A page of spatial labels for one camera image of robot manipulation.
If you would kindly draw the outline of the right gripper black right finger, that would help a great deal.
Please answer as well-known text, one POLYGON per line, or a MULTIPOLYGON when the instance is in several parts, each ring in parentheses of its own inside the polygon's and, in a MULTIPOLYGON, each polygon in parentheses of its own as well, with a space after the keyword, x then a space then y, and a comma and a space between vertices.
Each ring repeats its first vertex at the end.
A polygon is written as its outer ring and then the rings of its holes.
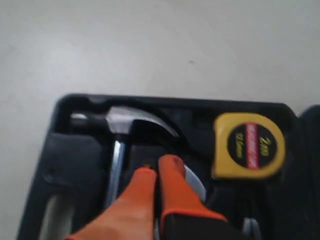
POLYGON ((158 160, 163 240, 248 240, 228 219, 205 207, 185 180, 184 162, 166 154, 158 160))

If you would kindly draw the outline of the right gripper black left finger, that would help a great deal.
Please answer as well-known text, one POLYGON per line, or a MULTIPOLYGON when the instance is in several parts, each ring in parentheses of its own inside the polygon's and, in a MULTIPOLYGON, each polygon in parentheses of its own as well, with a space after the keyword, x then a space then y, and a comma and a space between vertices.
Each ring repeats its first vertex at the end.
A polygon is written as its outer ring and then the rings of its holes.
POLYGON ((157 173, 140 167, 123 193, 68 240, 153 240, 157 173))

